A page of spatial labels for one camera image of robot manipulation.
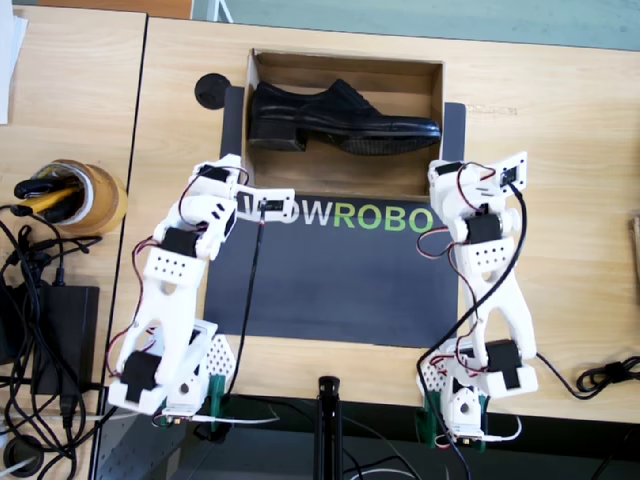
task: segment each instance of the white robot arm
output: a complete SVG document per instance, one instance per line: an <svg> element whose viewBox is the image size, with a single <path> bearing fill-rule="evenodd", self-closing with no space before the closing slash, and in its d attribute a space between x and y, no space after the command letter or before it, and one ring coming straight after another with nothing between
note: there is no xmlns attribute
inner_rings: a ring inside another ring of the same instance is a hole
<svg viewBox="0 0 640 480"><path fill-rule="evenodd" d="M431 205L453 238L471 306L495 287L515 253L510 234L521 229L521 218L517 210L507 208L506 200L513 195L510 184L519 191L527 185L527 154L489 166L434 161L429 184ZM494 309L508 323L511 339L486 343ZM531 314L513 270L469 320L471 341L445 342L422 362L422 374L427 389L440 393L440 410L454 438L495 441L481 429L480 398L538 389L535 370L523 363L535 357L536 343Z"/></svg>
<svg viewBox="0 0 640 480"><path fill-rule="evenodd" d="M238 183L240 157L227 155L197 165L182 198L156 227L143 272L143 295L126 333L116 365L119 379L109 388L109 403L147 415L167 400L163 413L192 416L202 406L212 355L222 355L229 374L235 359L217 326L196 320L198 287L209 264L229 237L236 218L288 221L293 189L255 189ZM245 208L238 209L244 197ZM151 349L138 350L139 338L154 331Z"/></svg>

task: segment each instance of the tape roll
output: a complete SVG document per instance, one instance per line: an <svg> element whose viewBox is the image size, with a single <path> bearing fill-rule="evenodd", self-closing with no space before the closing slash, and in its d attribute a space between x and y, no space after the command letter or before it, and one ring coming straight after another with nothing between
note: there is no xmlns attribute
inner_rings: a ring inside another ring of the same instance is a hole
<svg viewBox="0 0 640 480"><path fill-rule="evenodd" d="M34 178L73 175L84 187L84 200L78 211L56 226L74 236L103 235L116 228L127 213L127 192L122 182L95 165L75 160L56 160L42 168Z"/></svg>

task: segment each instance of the green letters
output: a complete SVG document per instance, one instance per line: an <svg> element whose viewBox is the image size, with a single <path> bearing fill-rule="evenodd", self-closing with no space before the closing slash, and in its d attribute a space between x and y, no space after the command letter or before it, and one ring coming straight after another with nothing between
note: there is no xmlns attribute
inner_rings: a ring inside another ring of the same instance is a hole
<svg viewBox="0 0 640 480"><path fill-rule="evenodd" d="M343 208L347 209L347 213L343 213L342 210ZM355 226L353 225L353 222L351 221L350 217L353 217L356 213L356 209L353 205L351 205L350 203L340 203L340 202L336 202L336 210L335 210L335 218L333 220L333 226L334 227L339 227L340 226L340 219L343 218L344 219L344 223L347 224L347 226L349 228L355 228Z"/></svg>
<svg viewBox="0 0 640 480"><path fill-rule="evenodd" d="M427 217L427 224L424 227L418 227L416 225L416 217L420 213ZM411 230L416 233L423 233L431 230L431 227L433 226L433 217L431 216L431 212L426 208L416 208L411 212L411 215L409 215L409 226L411 227Z"/></svg>
<svg viewBox="0 0 640 480"><path fill-rule="evenodd" d="M387 207L384 217L384 229L391 232L401 232L407 226L404 221L404 208ZM391 225L391 222L397 222L397 225Z"/></svg>
<svg viewBox="0 0 640 480"><path fill-rule="evenodd" d="M373 223L366 223L364 221L364 214L367 210L372 210L375 215ZM374 228L377 228L378 225L380 225L381 221L382 221L382 213L380 213L380 209L375 205L363 205L360 211L358 212L358 223L360 223L360 226L364 229L373 230Z"/></svg>

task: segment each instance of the black leather shoe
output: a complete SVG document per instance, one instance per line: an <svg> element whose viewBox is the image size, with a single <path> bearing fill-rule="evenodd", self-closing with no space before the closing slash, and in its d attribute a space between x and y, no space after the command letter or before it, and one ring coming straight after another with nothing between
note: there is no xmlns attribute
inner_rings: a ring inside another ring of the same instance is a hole
<svg viewBox="0 0 640 480"><path fill-rule="evenodd" d="M440 140L433 120L382 115L344 80L316 95L260 82L251 114L249 144L267 150L303 152L309 134L354 155L406 153Z"/></svg>

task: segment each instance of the black circular grommet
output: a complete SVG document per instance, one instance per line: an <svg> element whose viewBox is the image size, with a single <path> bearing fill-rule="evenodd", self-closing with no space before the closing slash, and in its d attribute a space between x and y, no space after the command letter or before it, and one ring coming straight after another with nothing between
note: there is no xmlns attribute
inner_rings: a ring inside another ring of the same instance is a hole
<svg viewBox="0 0 640 480"><path fill-rule="evenodd" d="M224 94L231 82L224 75L209 73L196 83L196 100L204 108L218 110L224 107Z"/></svg>
<svg viewBox="0 0 640 480"><path fill-rule="evenodd" d="M31 435L24 435L23 438L24 440L17 437L12 438L9 443L7 443L7 446L4 447L4 454L2 456L6 468L11 468L29 458L34 458L33 461L11 472L11 475L18 478L27 478L35 475L44 463L44 453L37 450L37 448L42 448L42 444L38 439Z"/></svg>

